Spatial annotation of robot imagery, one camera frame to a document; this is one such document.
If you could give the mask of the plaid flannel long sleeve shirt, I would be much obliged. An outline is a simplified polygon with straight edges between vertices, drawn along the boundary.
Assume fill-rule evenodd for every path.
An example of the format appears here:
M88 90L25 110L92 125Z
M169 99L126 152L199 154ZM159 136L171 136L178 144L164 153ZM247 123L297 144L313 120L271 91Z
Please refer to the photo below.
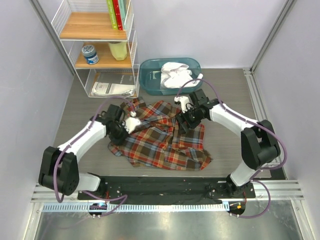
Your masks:
M122 145L109 143L108 149L117 157L126 157L133 167L201 171L212 162L211 154L204 148L203 124L186 134L179 133L175 118L179 108L163 100L146 104L142 97L120 106L127 115L134 106L141 125Z

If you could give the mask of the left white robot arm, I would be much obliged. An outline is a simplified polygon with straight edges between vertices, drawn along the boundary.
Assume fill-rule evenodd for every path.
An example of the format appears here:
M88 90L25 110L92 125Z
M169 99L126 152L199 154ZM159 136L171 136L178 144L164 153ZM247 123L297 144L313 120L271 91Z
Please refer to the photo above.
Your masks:
M100 176L80 173L79 162L84 154L106 136L121 144L129 136L123 117L125 111L111 104L106 111L90 118L86 126L69 141L58 147L47 147L42 156L38 183L65 196L76 191L89 191L100 200L107 192Z

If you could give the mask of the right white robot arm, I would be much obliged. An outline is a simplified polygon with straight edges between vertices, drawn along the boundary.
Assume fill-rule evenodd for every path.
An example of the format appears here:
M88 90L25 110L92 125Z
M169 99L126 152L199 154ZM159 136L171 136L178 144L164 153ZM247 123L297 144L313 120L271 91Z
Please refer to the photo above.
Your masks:
M241 195L255 174L281 154L273 126L267 120L241 115L221 100L209 99L201 89L189 96L176 96L174 102L181 108L175 116L180 134L189 133L207 119L239 136L242 161L226 177L225 190L230 197Z

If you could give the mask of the white long sleeve shirt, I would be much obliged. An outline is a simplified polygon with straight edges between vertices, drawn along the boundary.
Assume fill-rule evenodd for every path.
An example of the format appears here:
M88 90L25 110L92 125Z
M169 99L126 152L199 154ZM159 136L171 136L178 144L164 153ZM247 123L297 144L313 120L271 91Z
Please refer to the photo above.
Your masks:
M201 72L191 70L190 66L179 62L166 62L161 67L160 88L161 89L179 89L186 82L185 88L193 88L199 84L199 79L204 76Z

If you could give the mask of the grey white booklet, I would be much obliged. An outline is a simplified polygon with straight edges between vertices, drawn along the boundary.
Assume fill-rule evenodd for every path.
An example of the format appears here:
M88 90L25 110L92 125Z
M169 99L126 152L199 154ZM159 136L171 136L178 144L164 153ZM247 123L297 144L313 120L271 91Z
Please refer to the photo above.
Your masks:
M135 92L133 75L124 73L101 72L91 89L94 97L125 96L129 97Z

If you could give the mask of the teal plastic basin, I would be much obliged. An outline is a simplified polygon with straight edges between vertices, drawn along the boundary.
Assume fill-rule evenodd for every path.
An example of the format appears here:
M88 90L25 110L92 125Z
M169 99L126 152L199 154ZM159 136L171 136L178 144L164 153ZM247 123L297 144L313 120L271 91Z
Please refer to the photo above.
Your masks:
M140 86L152 96L168 96L176 95L181 88L160 88L161 83L161 68L167 62L176 62L189 65L191 70L198 70L202 73L201 65L199 62L190 57L171 57L171 58L159 58L159 59L149 59L144 61L139 68L139 83ZM181 94L187 94L198 89L202 82L195 87L185 87L186 84L191 81L187 81L182 87Z

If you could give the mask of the yellow plastic container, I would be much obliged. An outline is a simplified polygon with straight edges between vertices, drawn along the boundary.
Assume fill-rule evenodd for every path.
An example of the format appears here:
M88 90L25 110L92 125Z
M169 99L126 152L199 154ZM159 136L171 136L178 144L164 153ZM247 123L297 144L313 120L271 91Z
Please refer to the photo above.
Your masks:
M108 42L109 50L117 61L123 61L127 57L127 43L123 41Z

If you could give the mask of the blue white jar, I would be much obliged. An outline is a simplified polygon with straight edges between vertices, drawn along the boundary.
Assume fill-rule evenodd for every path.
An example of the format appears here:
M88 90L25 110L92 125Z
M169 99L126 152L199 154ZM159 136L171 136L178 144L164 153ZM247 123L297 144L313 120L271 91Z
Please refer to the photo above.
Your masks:
M81 53L88 65L94 65L98 63L99 57L94 45L84 45L81 49Z

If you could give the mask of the red book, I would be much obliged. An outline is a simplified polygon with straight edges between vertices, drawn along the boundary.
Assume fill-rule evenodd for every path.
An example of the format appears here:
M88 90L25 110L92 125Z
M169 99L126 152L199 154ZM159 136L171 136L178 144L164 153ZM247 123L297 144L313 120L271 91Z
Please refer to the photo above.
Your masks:
M115 12L117 28L118 28L118 30L122 31L123 30L123 23L122 23L122 18L121 18L119 1L113 0L112 2L113 2L113 8L114 8L114 12Z

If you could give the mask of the teal book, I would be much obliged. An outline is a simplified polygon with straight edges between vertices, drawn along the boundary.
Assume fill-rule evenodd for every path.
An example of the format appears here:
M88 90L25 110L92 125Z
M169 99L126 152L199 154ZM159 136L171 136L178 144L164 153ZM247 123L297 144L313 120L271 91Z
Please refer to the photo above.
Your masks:
M126 0L118 0L118 6L120 11L120 17L122 25L125 25L126 13L127 13L127 1Z

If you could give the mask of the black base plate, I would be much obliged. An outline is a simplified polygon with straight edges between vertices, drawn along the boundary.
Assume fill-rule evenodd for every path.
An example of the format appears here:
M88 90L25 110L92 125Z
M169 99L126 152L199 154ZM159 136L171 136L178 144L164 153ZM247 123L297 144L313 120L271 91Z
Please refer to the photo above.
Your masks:
M134 197L139 200L166 197L182 200L188 196L213 200L256 197L252 183L238 187L222 177L102 176L98 189L92 193L108 199L128 195L131 201Z

